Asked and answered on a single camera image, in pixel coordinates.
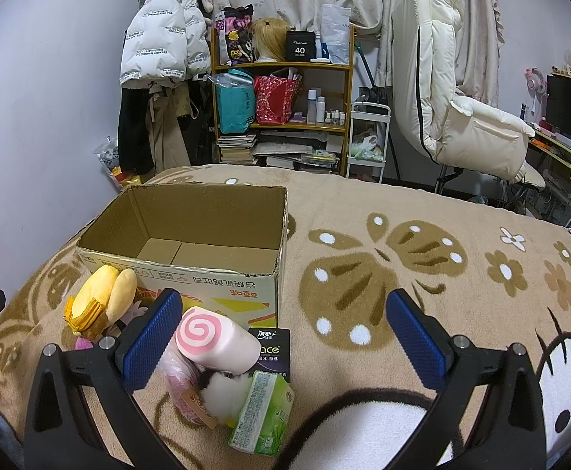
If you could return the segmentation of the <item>yellow plush toy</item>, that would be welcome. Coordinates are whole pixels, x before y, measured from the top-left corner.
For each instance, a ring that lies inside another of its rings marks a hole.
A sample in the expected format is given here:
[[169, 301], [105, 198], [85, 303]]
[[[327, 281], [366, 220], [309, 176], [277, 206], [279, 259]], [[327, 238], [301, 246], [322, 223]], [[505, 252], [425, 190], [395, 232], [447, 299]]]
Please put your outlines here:
[[137, 282], [131, 268], [119, 271], [112, 265], [102, 265], [66, 302], [63, 317], [71, 331], [88, 341], [96, 340], [131, 307]]

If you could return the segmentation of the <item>open cardboard box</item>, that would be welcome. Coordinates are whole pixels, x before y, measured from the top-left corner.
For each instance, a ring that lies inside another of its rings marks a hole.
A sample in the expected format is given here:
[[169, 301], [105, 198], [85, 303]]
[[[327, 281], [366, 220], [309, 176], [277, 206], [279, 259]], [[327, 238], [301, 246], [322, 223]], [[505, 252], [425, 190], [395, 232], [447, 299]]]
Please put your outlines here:
[[275, 328], [286, 230], [280, 186], [144, 184], [112, 201], [76, 248], [89, 271], [133, 269], [146, 299], [169, 287], [184, 308]]

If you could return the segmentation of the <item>white black fluffy plush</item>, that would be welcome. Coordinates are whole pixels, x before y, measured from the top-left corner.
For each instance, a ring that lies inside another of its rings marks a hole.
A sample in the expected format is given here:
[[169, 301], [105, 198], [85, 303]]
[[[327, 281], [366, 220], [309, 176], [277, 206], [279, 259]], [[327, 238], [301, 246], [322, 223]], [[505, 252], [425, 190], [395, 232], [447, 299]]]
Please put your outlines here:
[[251, 382], [250, 374], [206, 370], [198, 381], [202, 404], [220, 425], [235, 423], [245, 404]]

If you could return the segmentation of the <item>pink towel package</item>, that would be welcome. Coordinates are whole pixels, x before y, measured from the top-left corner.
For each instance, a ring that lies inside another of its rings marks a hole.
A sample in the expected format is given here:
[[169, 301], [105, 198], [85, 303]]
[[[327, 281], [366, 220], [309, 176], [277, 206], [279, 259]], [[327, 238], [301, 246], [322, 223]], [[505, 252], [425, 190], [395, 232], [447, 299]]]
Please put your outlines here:
[[206, 410], [199, 393], [199, 368], [170, 340], [162, 353], [158, 368], [166, 378], [166, 387], [178, 412], [193, 425], [215, 428], [217, 421]]

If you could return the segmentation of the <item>stack of books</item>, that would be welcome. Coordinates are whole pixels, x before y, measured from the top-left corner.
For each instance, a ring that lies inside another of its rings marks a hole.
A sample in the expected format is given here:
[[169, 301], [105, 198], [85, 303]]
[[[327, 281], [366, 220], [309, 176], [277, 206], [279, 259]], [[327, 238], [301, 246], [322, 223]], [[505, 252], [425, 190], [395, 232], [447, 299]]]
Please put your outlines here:
[[254, 157], [256, 143], [255, 134], [221, 135], [216, 141], [221, 162], [233, 165], [254, 165], [257, 162]]

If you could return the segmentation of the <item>red bag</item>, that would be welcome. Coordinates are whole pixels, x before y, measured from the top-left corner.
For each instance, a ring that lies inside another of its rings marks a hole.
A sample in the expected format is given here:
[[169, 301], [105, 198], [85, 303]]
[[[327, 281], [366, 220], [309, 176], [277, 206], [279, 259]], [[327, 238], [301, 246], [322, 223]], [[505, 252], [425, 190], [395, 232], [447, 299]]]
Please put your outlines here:
[[257, 122], [262, 125], [281, 125], [290, 121], [299, 88], [299, 80], [276, 75], [257, 76], [254, 79]]

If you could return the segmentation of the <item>black box number 40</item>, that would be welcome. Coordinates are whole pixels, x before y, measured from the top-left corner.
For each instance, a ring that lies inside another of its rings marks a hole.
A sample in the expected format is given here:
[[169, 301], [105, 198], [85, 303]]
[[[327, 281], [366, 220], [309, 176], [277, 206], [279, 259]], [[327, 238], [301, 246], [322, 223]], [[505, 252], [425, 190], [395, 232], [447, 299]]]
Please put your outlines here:
[[285, 60], [303, 63], [316, 57], [316, 37], [314, 32], [287, 31], [285, 39]]

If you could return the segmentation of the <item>cream padded chair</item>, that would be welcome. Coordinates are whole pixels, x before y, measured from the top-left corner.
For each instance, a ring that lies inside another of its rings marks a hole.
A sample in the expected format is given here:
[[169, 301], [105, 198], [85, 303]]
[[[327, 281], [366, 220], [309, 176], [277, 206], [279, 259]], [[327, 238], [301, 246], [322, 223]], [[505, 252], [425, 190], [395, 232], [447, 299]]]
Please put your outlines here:
[[459, 91], [460, 0], [402, 0], [391, 24], [393, 118], [411, 146], [459, 172], [543, 189], [543, 177], [526, 161], [535, 131], [509, 112]]

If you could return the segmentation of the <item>white puffer jacket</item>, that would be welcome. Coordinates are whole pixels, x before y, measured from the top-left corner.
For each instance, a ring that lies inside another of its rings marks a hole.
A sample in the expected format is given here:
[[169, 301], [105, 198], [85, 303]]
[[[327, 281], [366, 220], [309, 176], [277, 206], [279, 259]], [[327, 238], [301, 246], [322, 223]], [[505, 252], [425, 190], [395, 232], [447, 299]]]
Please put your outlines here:
[[144, 0], [126, 30], [120, 84], [175, 88], [210, 71], [207, 23], [198, 0]]

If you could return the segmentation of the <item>pink swirl roll plush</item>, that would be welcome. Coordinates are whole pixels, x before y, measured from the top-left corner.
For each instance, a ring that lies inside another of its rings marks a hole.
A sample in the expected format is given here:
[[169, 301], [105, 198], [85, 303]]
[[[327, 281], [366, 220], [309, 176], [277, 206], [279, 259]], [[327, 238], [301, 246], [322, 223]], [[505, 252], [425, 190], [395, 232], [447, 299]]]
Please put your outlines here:
[[261, 344], [252, 334], [230, 318], [199, 307], [184, 312], [174, 342], [193, 363], [229, 374], [244, 374], [261, 353]]

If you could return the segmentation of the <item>wooden shelf unit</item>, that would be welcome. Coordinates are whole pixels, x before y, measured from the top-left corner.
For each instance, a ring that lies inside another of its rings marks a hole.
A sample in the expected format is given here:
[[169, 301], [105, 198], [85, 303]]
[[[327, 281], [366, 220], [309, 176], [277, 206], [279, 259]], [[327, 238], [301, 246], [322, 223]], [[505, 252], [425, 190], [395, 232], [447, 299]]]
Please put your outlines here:
[[344, 172], [353, 61], [278, 19], [211, 32], [216, 158], [236, 166]]

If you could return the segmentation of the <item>pink flower plush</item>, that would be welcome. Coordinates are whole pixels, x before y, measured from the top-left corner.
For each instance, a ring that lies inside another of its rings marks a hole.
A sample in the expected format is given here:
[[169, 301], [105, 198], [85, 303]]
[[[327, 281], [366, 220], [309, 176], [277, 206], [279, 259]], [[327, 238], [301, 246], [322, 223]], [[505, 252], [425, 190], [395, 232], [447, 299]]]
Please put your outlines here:
[[137, 317], [142, 316], [148, 310], [148, 305], [142, 300], [134, 302], [125, 314], [120, 317], [112, 325], [108, 325], [96, 335], [77, 336], [74, 345], [75, 350], [86, 350], [93, 348], [94, 345], [104, 336], [118, 336], [128, 326], [128, 324]]

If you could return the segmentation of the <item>green tissue pack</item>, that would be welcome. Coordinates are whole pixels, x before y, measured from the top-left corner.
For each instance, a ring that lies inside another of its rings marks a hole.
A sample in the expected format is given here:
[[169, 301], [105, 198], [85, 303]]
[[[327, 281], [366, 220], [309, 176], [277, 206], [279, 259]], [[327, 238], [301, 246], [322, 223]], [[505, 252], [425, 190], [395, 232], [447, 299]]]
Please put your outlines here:
[[256, 371], [228, 446], [247, 454], [277, 456], [294, 400], [293, 388], [281, 374]]

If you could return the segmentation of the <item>white trolley cart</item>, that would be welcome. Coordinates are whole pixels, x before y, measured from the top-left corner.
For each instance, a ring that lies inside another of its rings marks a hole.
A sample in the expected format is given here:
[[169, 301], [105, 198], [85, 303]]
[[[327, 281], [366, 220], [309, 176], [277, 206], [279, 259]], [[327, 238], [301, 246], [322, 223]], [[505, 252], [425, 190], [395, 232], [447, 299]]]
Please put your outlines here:
[[383, 183], [387, 166], [387, 145], [391, 112], [388, 105], [369, 101], [355, 101], [351, 104], [346, 176], [351, 168], [367, 169], [369, 177], [378, 184]]

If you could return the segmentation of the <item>teal bag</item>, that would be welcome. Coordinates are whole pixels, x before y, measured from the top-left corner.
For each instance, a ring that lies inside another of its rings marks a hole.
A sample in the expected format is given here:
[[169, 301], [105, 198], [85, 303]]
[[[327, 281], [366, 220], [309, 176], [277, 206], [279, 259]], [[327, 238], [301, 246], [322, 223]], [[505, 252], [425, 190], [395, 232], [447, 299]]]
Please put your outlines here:
[[243, 134], [256, 117], [254, 78], [231, 69], [215, 75], [218, 122], [223, 134]]

